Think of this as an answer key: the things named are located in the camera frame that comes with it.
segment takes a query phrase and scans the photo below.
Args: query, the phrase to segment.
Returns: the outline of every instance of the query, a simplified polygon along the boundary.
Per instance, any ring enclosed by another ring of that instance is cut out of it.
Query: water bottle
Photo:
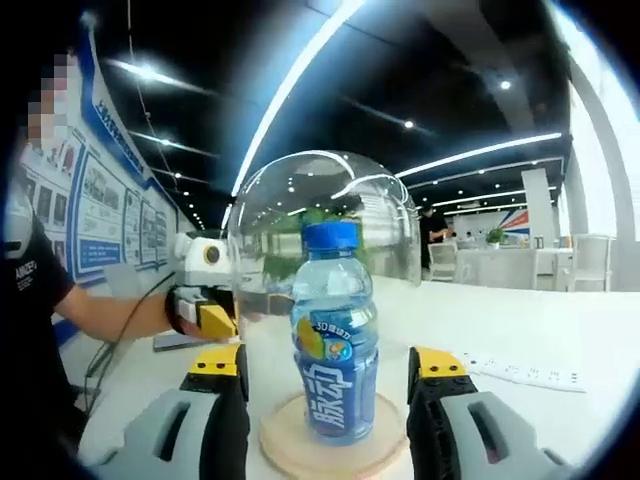
[[[351,445],[373,426],[378,369],[371,277],[355,258],[356,225],[327,222],[303,231],[309,259],[293,282],[295,362],[317,438]]]

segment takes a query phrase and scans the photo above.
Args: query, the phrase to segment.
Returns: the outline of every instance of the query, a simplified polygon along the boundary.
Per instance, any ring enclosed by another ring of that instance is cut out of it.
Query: wooden coaster
[[[305,420],[304,394],[282,404],[260,424],[265,457],[290,478],[369,478],[388,469],[408,446],[404,419],[379,393],[373,429],[354,445],[331,447],[314,438]]]

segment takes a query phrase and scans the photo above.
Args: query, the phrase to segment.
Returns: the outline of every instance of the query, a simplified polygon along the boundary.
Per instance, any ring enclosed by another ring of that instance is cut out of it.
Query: black t-shirt
[[[423,215],[420,218],[420,235],[422,237],[422,245],[427,245],[429,243],[442,243],[442,237],[436,238],[433,242],[430,242],[429,232],[439,232],[444,228],[447,228],[447,222],[445,222],[444,217],[436,215],[435,213],[432,214],[431,217]]]
[[[12,341],[20,352],[15,365],[20,372],[16,388],[32,390],[42,402],[42,421],[66,434],[73,410],[74,394],[67,380],[51,323],[54,307],[69,293],[73,281],[56,258],[51,241],[36,215],[28,247],[22,257],[2,264],[3,281],[9,295],[8,321]]]

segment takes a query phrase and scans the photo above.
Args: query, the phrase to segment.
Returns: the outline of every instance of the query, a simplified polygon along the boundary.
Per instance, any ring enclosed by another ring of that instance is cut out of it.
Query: power strip
[[[548,388],[562,392],[585,393],[582,375],[577,371],[562,371],[523,366],[497,359],[491,355],[453,353],[469,373],[488,375],[513,383]]]

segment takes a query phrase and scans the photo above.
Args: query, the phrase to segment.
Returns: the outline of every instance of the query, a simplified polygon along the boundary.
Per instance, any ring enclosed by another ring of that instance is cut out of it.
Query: black wristband
[[[174,285],[173,287],[171,287],[167,291],[166,297],[164,297],[164,314],[167,317],[167,320],[169,321],[169,325],[171,325],[171,328],[173,328],[176,332],[180,333],[181,335],[185,335],[184,330],[180,325],[180,320],[178,318],[178,315],[176,315],[176,295],[175,295],[176,288],[178,288],[177,285]]]

